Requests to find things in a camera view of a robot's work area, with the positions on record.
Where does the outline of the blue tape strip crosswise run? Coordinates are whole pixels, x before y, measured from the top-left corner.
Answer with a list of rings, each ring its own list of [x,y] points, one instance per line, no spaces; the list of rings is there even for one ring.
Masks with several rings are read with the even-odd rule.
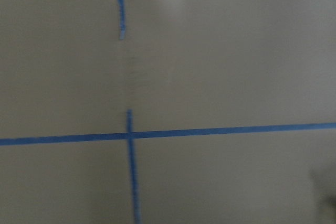
[[[262,132],[306,131],[306,130],[327,130],[327,129],[335,129],[335,123],[333,122],[333,123],[315,123],[315,124],[240,126],[240,127],[210,128],[210,129],[143,131],[143,132],[131,132],[131,133],[123,132],[123,133],[88,134],[88,135],[2,138],[1,146],[115,141],[115,140],[126,140],[128,138],[143,139],[143,138],[161,138],[161,137],[247,134],[247,133],[262,133]]]

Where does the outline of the brown paper table cover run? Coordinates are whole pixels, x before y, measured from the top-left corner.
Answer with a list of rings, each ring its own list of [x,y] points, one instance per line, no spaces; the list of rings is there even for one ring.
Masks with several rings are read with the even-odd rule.
[[[335,122],[335,0],[1,0],[1,139]],[[335,223],[335,129],[1,146],[1,223]]]

